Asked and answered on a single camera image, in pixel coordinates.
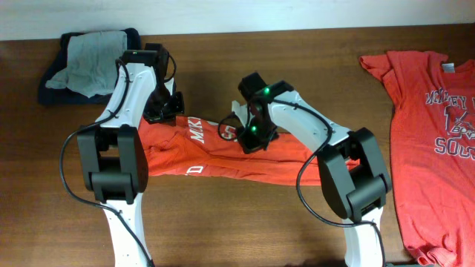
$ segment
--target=folded gray towel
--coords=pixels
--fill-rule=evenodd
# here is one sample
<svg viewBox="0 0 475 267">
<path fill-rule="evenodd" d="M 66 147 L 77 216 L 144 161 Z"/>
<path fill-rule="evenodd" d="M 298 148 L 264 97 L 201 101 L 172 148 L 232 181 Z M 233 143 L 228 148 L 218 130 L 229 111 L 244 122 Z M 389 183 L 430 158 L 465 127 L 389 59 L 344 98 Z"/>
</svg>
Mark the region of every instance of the folded gray towel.
<svg viewBox="0 0 475 267">
<path fill-rule="evenodd" d="M 70 90 L 87 97 L 114 92 L 115 60 L 127 50 L 123 31 L 88 33 L 71 37 L 68 65 L 46 82 L 47 88 Z"/>
</svg>

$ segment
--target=orange shirt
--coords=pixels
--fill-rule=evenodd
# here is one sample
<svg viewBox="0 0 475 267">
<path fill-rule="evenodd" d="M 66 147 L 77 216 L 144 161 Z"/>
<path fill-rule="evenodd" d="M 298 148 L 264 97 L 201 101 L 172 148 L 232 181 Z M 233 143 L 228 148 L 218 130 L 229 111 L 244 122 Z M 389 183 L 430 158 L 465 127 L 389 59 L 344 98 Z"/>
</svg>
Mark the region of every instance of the orange shirt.
<svg viewBox="0 0 475 267">
<path fill-rule="evenodd" d="M 176 126 L 140 123 L 150 176 L 185 174 L 295 185 L 298 171 L 312 153 L 292 134 L 280 133 L 267 151 L 245 154 L 237 141 L 217 135 L 217 123 L 191 116 L 177 116 L 176 122 Z M 234 132 L 233 127 L 222 126 L 226 138 Z M 356 162 L 347 165 L 353 168 Z M 316 160 L 305 171 L 301 184 L 321 184 Z"/>
<path fill-rule="evenodd" d="M 475 266 L 475 61 L 446 55 L 362 56 L 396 108 L 390 146 L 404 246 L 419 264 Z"/>
</svg>

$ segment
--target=dark blue cloth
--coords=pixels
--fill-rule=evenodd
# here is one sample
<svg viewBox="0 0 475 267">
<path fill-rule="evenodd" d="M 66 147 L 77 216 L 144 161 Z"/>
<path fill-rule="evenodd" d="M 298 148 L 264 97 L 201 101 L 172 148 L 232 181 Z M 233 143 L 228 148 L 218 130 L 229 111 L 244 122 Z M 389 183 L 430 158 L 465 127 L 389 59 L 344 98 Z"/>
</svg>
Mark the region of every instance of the dark blue cloth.
<svg viewBox="0 0 475 267">
<path fill-rule="evenodd" d="M 140 41 L 140 35 L 134 28 L 128 28 L 123 30 L 127 34 L 127 49 L 129 50 L 141 50 L 142 43 Z M 68 88 L 65 89 L 51 89 L 46 88 L 46 81 L 53 78 L 53 76 L 60 70 L 66 67 L 68 62 L 68 44 L 69 40 L 73 36 L 80 36 L 84 33 L 65 33 L 61 35 L 61 41 L 59 43 L 61 50 L 54 59 L 53 64 L 46 70 L 43 75 L 39 87 L 38 87 L 38 103 L 41 105 L 63 105 L 63 104 L 107 104 L 111 95 L 96 95 L 91 98 L 83 96 L 80 93 L 73 92 Z"/>
</svg>

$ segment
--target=white wall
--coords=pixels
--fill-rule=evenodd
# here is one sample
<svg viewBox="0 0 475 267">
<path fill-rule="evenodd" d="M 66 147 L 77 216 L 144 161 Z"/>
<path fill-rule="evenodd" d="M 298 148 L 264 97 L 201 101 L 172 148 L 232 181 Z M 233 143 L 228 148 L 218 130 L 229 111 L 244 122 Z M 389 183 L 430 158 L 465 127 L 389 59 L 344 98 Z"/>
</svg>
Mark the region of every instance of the white wall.
<svg viewBox="0 0 475 267">
<path fill-rule="evenodd" d="M 0 0 L 0 40 L 475 22 L 474 0 Z"/>
</svg>

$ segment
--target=wooden table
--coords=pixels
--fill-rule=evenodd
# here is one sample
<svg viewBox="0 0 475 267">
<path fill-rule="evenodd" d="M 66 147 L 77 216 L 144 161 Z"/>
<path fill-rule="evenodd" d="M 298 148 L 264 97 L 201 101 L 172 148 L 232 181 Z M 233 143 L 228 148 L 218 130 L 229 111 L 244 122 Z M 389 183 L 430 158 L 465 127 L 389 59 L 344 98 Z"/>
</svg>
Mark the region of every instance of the wooden table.
<svg viewBox="0 0 475 267">
<path fill-rule="evenodd" d="M 317 110 L 348 128 L 376 135 L 387 167 L 393 104 L 358 56 L 386 50 L 435 50 L 460 64 L 475 58 L 472 24 L 144 36 L 177 60 L 186 114 L 217 121 L 230 110 L 242 77 L 258 70 L 285 79 Z M 59 181 L 59 149 L 78 125 L 100 115 L 95 105 L 44 108 L 39 78 L 58 40 L 0 42 L 0 266 L 112 266 L 102 211 L 73 201 Z M 77 146 L 67 152 L 72 189 L 91 198 Z M 318 187 L 305 188 L 317 212 L 333 220 Z M 226 178 L 152 177 L 144 196 L 148 249 L 158 266 L 292 266 L 342 261 L 344 234 L 305 210 L 293 187 Z M 388 262 L 409 262 L 393 195 L 382 217 Z"/>
</svg>

